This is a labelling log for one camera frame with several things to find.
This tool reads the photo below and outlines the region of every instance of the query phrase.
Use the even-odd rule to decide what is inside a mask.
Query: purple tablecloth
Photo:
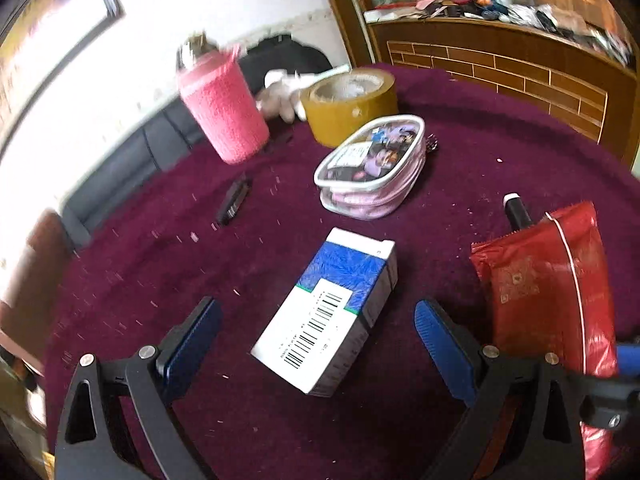
[[[423,117],[440,141],[406,202],[371,222],[324,210],[312,175],[329,150],[304,123],[292,127],[288,144],[240,166],[223,164],[206,143],[197,147],[73,260],[46,367],[50,441],[82,354],[108,360],[156,344],[210,294],[222,302],[224,328],[174,407],[220,479],[417,478],[463,406],[449,397],[415,333],[414,307],[434,296],[490,341],[468,258],[472,242],[509,231],[507,192],[519,192],[534,219],[594,202],[618,336],[637,331],[640,182],[594,142],[524,102],[438,70],[382,68],[397,78],[401,112]],[[233,223],[215,230],[218,206],[243,171],[254,178],[252,192]],[[399,281],[337,393],[318,399],[249,351],[334,226],[396,241]]]

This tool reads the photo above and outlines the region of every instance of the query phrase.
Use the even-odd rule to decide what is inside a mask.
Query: silver bottle lid
[[[190,70],[199,57],[213,50],[219,50],[218,45],[207,40],[204,31],[194,34],[187,38],[175,53],[175,69],[177,71]]]

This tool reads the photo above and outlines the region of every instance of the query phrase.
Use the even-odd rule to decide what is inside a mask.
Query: brown packing tape
[[[354,88],[366,93],[348,97]],[[300,99],[314,137],[329,148],[339,146],[369,121],[398,113],[396,80],[377,68],[356,68],[323,79],[304,90]]]

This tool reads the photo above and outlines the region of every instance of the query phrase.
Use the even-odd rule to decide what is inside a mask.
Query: blue and white box
[[[304,393],[330,397],[397,282],[394,242],[334,228],[251,354]]]

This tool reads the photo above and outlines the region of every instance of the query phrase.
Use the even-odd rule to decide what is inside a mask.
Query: brick pattern panel
[[[519,59],[439,44],[388,41],[391,62],[441,68],[460,81],[527,101],[599,142],[607,93],[567,74]]]

